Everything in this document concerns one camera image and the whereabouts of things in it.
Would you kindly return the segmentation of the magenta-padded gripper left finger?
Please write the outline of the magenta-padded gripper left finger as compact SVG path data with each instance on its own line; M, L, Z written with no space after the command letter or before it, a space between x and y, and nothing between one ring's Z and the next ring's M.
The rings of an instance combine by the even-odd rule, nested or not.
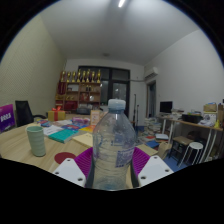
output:
M58 153L54 156L54 160L59 166L53 173L79 186L91 188L94 176L92 154L92 148L85 150L78 156L69 152Z

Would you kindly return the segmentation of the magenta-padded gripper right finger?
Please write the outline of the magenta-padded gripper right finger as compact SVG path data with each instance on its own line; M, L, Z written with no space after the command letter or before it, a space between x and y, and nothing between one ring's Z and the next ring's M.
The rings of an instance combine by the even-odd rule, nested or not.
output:
M134 149L131 162L134 188L143 187L172 173L172 169L158 155L149 156L139 148Z

